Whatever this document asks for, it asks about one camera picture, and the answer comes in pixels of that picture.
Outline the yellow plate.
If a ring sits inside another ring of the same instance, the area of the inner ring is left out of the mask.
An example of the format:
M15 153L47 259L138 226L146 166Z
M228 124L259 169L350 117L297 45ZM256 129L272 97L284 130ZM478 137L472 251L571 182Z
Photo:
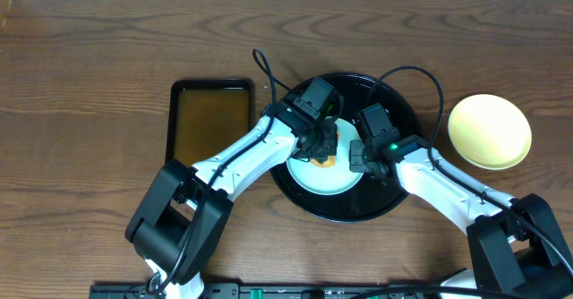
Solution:
M532 146L526 116L510 101L492 94L460 100L449 114L448 134L462 158L488 170L517 165Z

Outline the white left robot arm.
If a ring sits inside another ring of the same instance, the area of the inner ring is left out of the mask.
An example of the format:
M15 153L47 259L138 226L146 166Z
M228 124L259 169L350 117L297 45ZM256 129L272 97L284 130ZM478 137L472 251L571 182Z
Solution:
M146 294L199 297L201 270L218 245L235 199L262 174L303 150L320 129L333 127L343 106L273 102L253 129L213 157L189 167L177 159L166 162L124 233L153 270Z

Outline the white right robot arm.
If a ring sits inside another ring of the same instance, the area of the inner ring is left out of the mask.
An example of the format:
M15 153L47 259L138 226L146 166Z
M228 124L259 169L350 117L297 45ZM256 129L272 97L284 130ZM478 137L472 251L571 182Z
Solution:
M473 267L443 282L443 293L494 298L565 298L572 293L572 255L543 198L516 198L480 183L444 160L418 136L353 140L350 167L432 205L468 241Z

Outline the orange green scrub sponge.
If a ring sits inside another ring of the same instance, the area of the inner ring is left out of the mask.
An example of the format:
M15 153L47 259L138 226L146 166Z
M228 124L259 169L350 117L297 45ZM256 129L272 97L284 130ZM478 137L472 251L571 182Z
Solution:
M321 146L317 147L311 153L311 163L320 168L333 167L336 164L339 139L340 132L337 132L334 141L325 141Z

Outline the mint plate with ketchup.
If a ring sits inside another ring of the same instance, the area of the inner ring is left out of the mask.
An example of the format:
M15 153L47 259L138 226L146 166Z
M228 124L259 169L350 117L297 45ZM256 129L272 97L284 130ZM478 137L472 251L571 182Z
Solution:
M363 177L363 173L350 170L350 142L359 139L355 127L344 119L335 122L338 133L337 154L327 165L319 165L311 160L305 162L290 158L286 162L292 178L306 191L319 195L340 194L354 187Z

